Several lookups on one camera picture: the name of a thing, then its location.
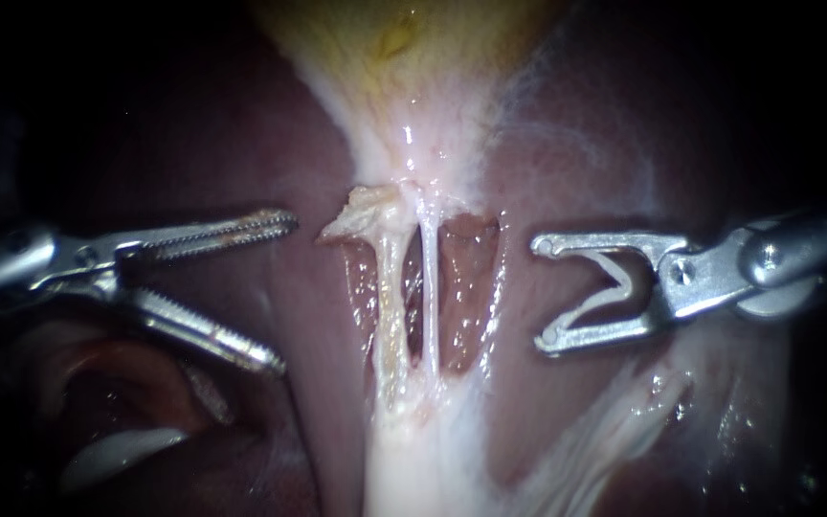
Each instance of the serrated grasper jaw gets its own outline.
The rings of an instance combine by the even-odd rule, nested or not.
[[[132,289],[122,296],[120,306],[146,328],[244,370],[269,371],[277,376],[286,372],[285,362],[271,348],[154,291]]]
[[[145,239],[143,258],[170,261],[275,240],[288,236],[299,219],[284,210],[263,209],[227,221],[153,230],[157,240]]]

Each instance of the open forceps jaw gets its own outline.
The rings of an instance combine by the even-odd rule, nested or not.
[[[83,243],[73,255],[77,257],[78,250],[86,249],[84,246],[89,246],[88,249],[92,250],[113,250],[108,254],[110,258],[106,262],[99,263],[95,260],[92,267],[104,267],[105,274],[96,276],[89,284],[89,294],[124,310],[144,327],[193,345],[244,370],[271,371],[283,375],[285,362],[271,348],[164,295],[141,287],[126,288],[118,285],[117,260],[165,263],[234,246],[269,241],[290,234],[297,226],[298,219],[293,214],[283,210],[264,209],[225,221],[110,234]]]
[[[162,264],[269,241],[287,236],[297,226],[293,214],[278,209],[93,238],[28,223],[0,237],[0,315],[60,295],[82,296],[242,369],[282,375],[285,363],[272,349],[159,293],[124,285],[120,265],[127,260]]]
[[[649,303],[636,317],[588,326],[563,325],[558,318],[535,338],[535,347],[548,355],[559,355],[642,338],[746,296],[755,287],[739,273],[736,260],[751,235],[749,229],[739,228],[717,246],[704,250],[696,249],[685,236],[646,232],[535,236],[530,249],[539,257],[634,251],[647,259],[656,274]]]

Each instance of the laparoscopic forceps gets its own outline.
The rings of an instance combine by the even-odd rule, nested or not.
[[[61,296],[81,296],[117,309],[134,324],[202,349],[249,371],[285,373],[271,348],[189,310],[167,297],[124,282],[121,263],[165,264],[266,242],[298,226],[295,215],[264,209],[211,223],[68,236],[27,222],[0,235],[0,316]]]
[[[636,252],[656,275],[636,317],[587,326],[574,325],[575,311],[555,318],[534,340],[547,355],[630,342],[722,306],[758,319],[784,318],[827,286],[827,211],[753,221],[709,247],[652,232],[541,233],[529,247],[546,259]]]

